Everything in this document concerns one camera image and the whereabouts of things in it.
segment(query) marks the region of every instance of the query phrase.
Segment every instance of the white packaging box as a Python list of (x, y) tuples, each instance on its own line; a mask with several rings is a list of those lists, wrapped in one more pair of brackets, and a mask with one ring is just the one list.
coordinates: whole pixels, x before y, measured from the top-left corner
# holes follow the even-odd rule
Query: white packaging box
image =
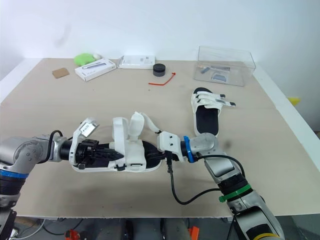
[(101, 58), (97, 61), (77, 67), (74, 71), (80, 78), (87, 82), (116, 68), (117, 66), (114, 62), (106, 58)]
[(152, 69), (156, 62), (153, 55), (125, 55), (118, 61), (120, 69)]

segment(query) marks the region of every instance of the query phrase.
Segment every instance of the green sponge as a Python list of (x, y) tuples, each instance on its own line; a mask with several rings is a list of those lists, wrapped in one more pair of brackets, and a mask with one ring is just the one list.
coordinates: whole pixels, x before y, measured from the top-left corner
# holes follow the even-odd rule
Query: green sponge
[(96, 59), (90, 53), (82, 53), (82, 54), (79, 54), (78, 56), (75, 56), (74, 58), (74, 63), (78, 66), (83, 66), (83, 65), (92, 63), (94, 61), (96, 61)]

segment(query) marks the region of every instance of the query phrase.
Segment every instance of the blue ring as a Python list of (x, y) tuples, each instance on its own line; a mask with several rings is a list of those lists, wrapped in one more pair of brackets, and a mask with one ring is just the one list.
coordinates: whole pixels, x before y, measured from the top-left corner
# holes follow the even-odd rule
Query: blue ring
[(192, 153), (191, 153), (189, 137), (188, 136), (183, 136), (183, 139), (184, 139), (184, 142), (185, 142), (186, 152), (188, 153), (189, 162), (190, 163), (194, 163), (195, 160), (194, 160), (194, 157), (192, 156)]
[(16, 173), (16, 172), (5, 171), (5, 170), (0, 169), (0, 176), (16, 178), (16, 179), (26, 179), (29, 176), (29, 174), (28, 173), (26, 173), (26, 174)]

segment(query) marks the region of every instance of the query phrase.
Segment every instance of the black insole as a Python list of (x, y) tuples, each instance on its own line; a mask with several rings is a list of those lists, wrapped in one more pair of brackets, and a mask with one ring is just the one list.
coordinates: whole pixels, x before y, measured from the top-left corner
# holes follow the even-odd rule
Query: black insole
[[(198, 87), (194, 90), (194, 94), (197, 92), (209, 92), (209, 89), (204, 87)], [(196, 118), (196, 129), (199, 133), (211, 133), (217, 135), (219, 132), (219, 122), (218, 122), (218, 109), (216, 108), (205, 108), (204, 105), (198, 106), (195, 112)]]

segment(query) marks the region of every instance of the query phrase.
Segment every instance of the clear plastic box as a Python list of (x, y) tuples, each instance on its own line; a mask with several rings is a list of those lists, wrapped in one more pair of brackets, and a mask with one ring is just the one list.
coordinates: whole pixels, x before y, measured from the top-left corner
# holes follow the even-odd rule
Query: clear plastic box
[(200, 46), (194, 79), (244, 86), (256, 69), (249, 51)]

